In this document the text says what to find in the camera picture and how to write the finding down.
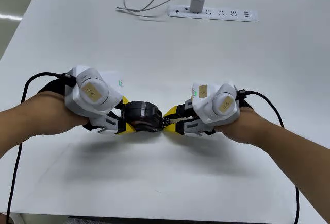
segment label sticker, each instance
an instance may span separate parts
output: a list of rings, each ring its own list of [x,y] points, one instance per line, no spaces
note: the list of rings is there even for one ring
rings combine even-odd
[[[207,85],[201,85],[200,86],[200,99],[207,97]]]
[[[98,92],[98,90],[94,87],[93,84],[88,82],[83,88],[82,91],[91,99],[93,102],[97,102],[102,95]]]
[[[227,96],[219,106],[219,110],[224,113],[225,111],[228,110],[228,108],[232,105],[233,102],[234,102],[233,99]]]

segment floor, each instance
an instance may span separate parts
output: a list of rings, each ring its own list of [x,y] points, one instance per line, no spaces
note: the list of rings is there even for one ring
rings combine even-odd
[[[31,0],[0,0],[0,58],[4,54]],[[65,216],[23,214],[25,224],[60,224]]]

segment white charger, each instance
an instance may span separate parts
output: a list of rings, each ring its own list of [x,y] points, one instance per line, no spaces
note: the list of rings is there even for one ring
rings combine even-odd
[[[205,0],[191,0],[189,11],[191,13],[201,13],[203,11]]]

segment black wire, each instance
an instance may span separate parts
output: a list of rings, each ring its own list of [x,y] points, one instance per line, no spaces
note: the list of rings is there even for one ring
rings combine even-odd
[[[278,118],[278,121],[280,123],[280,125],[284,128],[284,124],[283,124],[283,121],[282,121],[282,118],[278,112],[278,110],[276,109],[276,107],[273,105],[273,103],[270,102],[270,100],[264,96],[263,94],[260,94],[258,92],[255,92],[255,91],[245,91],[244,92],[244,95],[249,95],[249,94],[255,94],[255,95],[258,95],[260,96],[261,98],[263,98],[270,106],[271,108],[274,110],[274,112],[276,113],[276,116]],[[299,219],[299,210],[300,210],[300,204],[299,204],[299,189],[297,187],[295,187],[295,198],[296,198],[296,213],[295,213],[295,220],[294,220],[294,224],[297,224],[298,223],[298,219]]]
[[[40,76],[55,76],[57,78],[60,78],[62,75],[61,74],[56,74],[56,73],[52,73],[52,72],[41,72],[38,73],[34,76],[32,76],[30,79],[27,80],[27,82],[25,83],[24,86],[24,90],[23,90],[23,95],[22,95],[22,99],[21,99],[21,103],[23,103],[25,101],[26,98],[26,94],[27,94],[27,90],[29,88],[30,83],[40,77]],[[17,174],[17,169],[19,167],[19,162],[20,162],[20,157],[21,157],[21,153],[22,153],[22,143],[19,145],[19,150],[17,152],[17,158],[16,158],[16,162],[15,162],[15,168],[14,168],[14,172],[12,175],[12,181],[11,181],[11,188],[10,188],[10,195],[9,195],[9,200],[8,200],[8,205],[7,205],[7,216],[6,216],[6,224],[9,224],[9,215],[10,215],[10,207],[11,207],[11,201],[12,201],[12,197],[14,194],[14,189],[15,189],[15,181],[16,181],[16,174]]]

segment power strip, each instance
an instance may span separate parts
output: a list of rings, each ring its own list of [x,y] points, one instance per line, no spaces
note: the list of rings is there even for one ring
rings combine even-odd
[[[258,13],[253,10],[204,7],[201,13],[190,13],[187,5],[169,5],[168,16],[241,22],[259,22]]]

